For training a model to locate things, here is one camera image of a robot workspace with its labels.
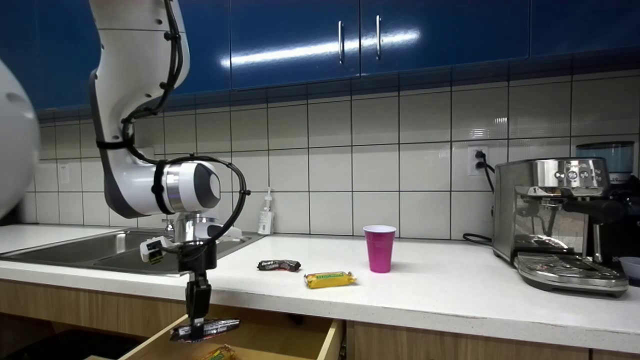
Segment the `cabinet door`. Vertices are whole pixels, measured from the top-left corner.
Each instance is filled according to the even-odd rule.
[[[7,1],[0,12],[0,60],[27,92],[34,108],[41,108],[43,84],[38,66],[35,0]]]
[[[100,62],[100,38],[87,0],[37,0],[45,108],[89,103],[89,75]]]
[[[231,0],[232,87],[359,75],[358,9],[358,0]]]
[[[362,74],[528,56],[529,0],[362,0]]]
[[[180,10],[191,62],[174,93],[229,90],[229,0],[181,0]]]
[[[638,0],[532,0],[531,56],[640,45]]]

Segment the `white tile wall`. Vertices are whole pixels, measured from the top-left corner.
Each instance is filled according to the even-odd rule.
[[[491,191],[483,174],[468,174],[468,149],[477,146],[489,148],[494,165],[633,140],[638,173],[637,72],[384,91],[167,113],[138,120],[136,144],[158,157],[232,161],[254,192],[236,226],[257,229],[270,186],[281,233],[361,235],[365,225],[387,224],[409,238],[490,236]],[[124,219],[107,207],[93,124],[66,118],[42,127],[41,138],[26,221],[163,226],[164,215]],[[238,183],[216,169],[222,193],[213,212],[224,219]]]

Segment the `drawer front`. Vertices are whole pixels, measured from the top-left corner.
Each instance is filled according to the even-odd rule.
[[[169,341],[170,331],[186,322],[184,315],[120,360],[200,359],[221,344],[231,346],[242,360],[338,360],[344,328],[341,320],[309,317],[296,325],[286,314],[267,311],[215,315],[237,316],[243,322],[239,329],[209,341]]]

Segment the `pink plastic cup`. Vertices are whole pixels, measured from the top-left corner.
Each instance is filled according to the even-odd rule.
[[[394,248],[396,229],[393,226],[369,225],[363,228],[367,239],[369,269],[373,272],[391,271],[391,252]]]

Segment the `sink faucet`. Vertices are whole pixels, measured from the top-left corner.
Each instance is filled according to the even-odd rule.
[[[172,218],[164,218],[162,222],[166,222],[166,226],[164,227],[164,235],[170,237],[171,239],[175,238],[175,227],[173,226]]]

